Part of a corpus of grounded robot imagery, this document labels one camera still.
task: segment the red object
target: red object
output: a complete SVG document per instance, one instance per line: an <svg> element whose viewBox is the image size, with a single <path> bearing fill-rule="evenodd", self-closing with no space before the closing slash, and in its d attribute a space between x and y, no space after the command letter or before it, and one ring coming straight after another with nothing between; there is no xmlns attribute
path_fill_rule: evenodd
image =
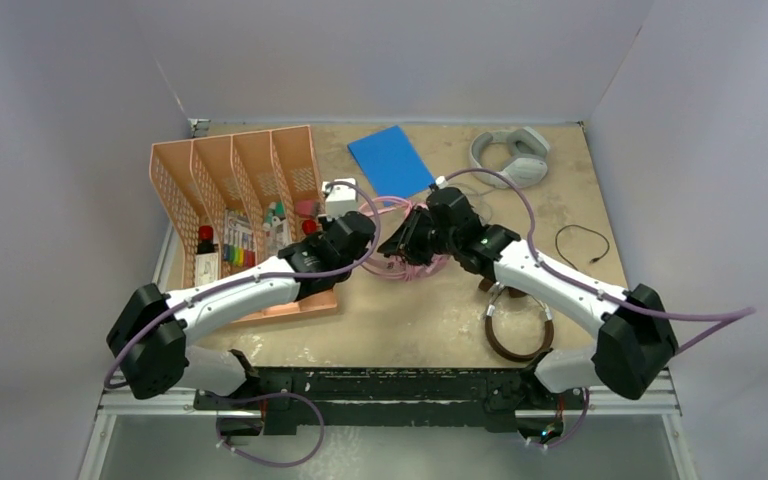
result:
<svg viewBox="0 0 768 480"><path fill-rule="evenodd" d="M213 227L202 225L199 227L199 240L213 240Z"/></svg>
<svg viewBox="0 0 768 480"><path fill-rule="evenodd" d="M316 220L308 218L302 222L302 231L305 232L305 235L310 235L317 230L319 230L319 225L316 223Z"/></svg>

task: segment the white wall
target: white wall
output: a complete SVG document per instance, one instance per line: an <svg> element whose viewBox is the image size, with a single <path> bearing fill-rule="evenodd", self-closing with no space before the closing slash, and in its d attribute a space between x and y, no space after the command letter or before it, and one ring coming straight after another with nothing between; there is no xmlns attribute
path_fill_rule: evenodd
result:
<svg viewBox="0 0 768 480"><path fill-rule="evenodd" d="M120 1L0 1L0 479L75 478L186 119Z"/></svg>
<svg viewBox="0 0 768 480"><path fill-rule="evenodd" d="M672 365L701 476L768 478L768 1L656 1L589 140L631 281L758 307Z"/></svg>
<svg viewBox="0 0 768 480"><path fill-rule="evenodd" d="M577 121L652 0L131 0L189 117Z"/></svg>

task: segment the beige table surface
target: beige table surface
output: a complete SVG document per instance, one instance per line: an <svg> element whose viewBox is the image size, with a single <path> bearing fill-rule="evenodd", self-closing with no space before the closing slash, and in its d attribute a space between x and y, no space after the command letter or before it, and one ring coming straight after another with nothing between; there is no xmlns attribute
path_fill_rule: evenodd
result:
<svg viewBox="0 0 768 480"><path fill-rule="evenodd" d="M324 180L354 177L365 191L374 193L346 145L389 125L314 125L316 156ZM210 135L260 130L262 125L217 124ZM435 177L463 168L467 150L478 134L506 127L403 125L414 148ZM611 241L611 252L600 262L588 260L604 250L599 237L568 229L561 234L564 254L585 273L600 280L625 285L614 248L605 206L584 134L578 126L538 127L552 145L549 174L540 184L525 190L537 214L535 242L543 252L559 258L555 232L569 223L593 228ZM487 165L496 167L508 157L504 146L485 152ZM490 187L464 175L454 180L479 192ZM491 223L525 234L528 216L516 194L498 190L485 195L492 208ZM471 202L489 214L476 197ZM385 215L387 238L401 222L401 215ZM180 268L181 249L173 270ZM274 324L231 325L207 336L199 345L245 352L255 365L290 366L398 366L398 367L492 367L516 365L499 358L484 337L481 315L487 295L477 289L479 277L451 262L438 274L413 282L383 280L357 269L337 287L340 312L313 319ZM179 285L167 284L168 289ZM496 334L510 350L526 353L540 345L542 310L533 299L512 300L503 296L494 316ZM590 341L578 325L556 314L556 348L583 346Z"/></svg>

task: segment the basket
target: basket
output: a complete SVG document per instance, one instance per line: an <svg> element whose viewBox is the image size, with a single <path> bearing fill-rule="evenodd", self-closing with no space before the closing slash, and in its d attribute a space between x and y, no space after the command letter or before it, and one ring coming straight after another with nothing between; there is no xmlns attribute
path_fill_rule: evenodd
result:
<svg viewBox="0 0 768 480"><path fill-rule="evenodd" d="M290 238L304 238L294 205L323 201L310 126L203 137L152 145L151 183L184 248L181 285L194 285L198 228L210 225L219 251L223 248L225 210L243 212L252 225L256 262L268 257L265 232L259 228L271 202L282 202ZM244 271L223 261L220 276ZM270 307L238 322L278 317L291 319L334 313L333 290L300 302Z"/></svg>

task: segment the headphones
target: headphones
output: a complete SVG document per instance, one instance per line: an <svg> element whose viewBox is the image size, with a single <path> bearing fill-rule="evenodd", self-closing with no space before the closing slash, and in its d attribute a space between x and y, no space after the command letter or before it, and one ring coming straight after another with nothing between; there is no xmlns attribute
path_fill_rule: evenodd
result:
<svg viewBox="0 0 768 480"><path fill-rule="evenodd" d="M475 137L469 147L469 159L473 167L483 167L481 153L491 143L505 143L511 158L505 161L499 172L518 187L530 187L536 185L549 167L546 165L546 157L549 155L549 142L531 127L518 130L497 130L484 132ZM475 173L476 178L496 188L508 188L508 184L487 173Z"/></svg>

